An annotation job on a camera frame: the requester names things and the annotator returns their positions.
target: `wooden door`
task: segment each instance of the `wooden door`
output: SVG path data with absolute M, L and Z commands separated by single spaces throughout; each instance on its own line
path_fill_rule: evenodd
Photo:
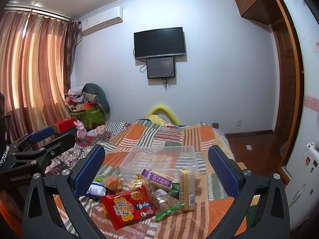
M 288 140 L 296 104 L 296 66 L 285 21 L 272 26 L 280 68 L 280 97 L 274 135 L 282 144 Z

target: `blue gripper pad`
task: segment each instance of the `blue gripper pad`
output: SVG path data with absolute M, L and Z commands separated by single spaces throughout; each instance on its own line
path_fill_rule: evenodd
M 105 150 L 103 146 L 98 145 L 96 149 L 92 148 L 92 150 L 95 151 L 93 154 L 91 154 L 90 159 L 83 166 L 82 170 L 74 180 L 73 194 L 77 199 L 87 193 L 87 190 L 89 189 L 93 179 L 95 178 L 105 159 Z
M 34 133 L 30 137 L 29 142 L 35 144 L 35 143 L 41 142 L 44 139 L 47 139 L 50 136 L 53 136 L 53 135 L 54 135 L 54 128 L 53 127 L 46 127 L 44 129 Z
M 239 180 L 225 162 L 221 154 L 218 152 L 217 147 L 218 146 L 211 146 L 209 148 L 208 160 L 213 167 L 219 181 L 223 185 L 227 195 L 236 199 L 240 194 Z

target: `red box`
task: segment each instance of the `red box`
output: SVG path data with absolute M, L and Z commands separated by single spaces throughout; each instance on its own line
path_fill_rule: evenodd
M 74 122 L 75 122 L 75 118 L 66 118 L 66 119 L 62 119 L 57 122 L 54 122 L 51 126 L 54 128 L 55 133 L 61 134 L 64 131 L 67 131 L 70 128 L 73 128 L 75 126 Z

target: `curtain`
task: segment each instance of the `curtain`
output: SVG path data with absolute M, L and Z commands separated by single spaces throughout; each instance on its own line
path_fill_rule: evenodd
M 65 93 L 68 93 L 71 88 L 71 74 L 73 72 L 75 48 L 79 31 L 79 20 L 71 18 L 68 23 L 64 49 L 63 83 Z
M 0 91 L 12 116 L 12 141 L 69 115 L 63 99 L 66 30 L 66 22 L 43 15 L 0 15 Z

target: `air conditioner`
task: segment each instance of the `air conditioner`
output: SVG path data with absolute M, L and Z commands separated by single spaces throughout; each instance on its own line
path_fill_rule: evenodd
M 123 8 L 117 6 L 85 20 L 82 23 L 82 33 L 84 35 L 89 35 L 93 32 L 121 22 L 123 22 Z

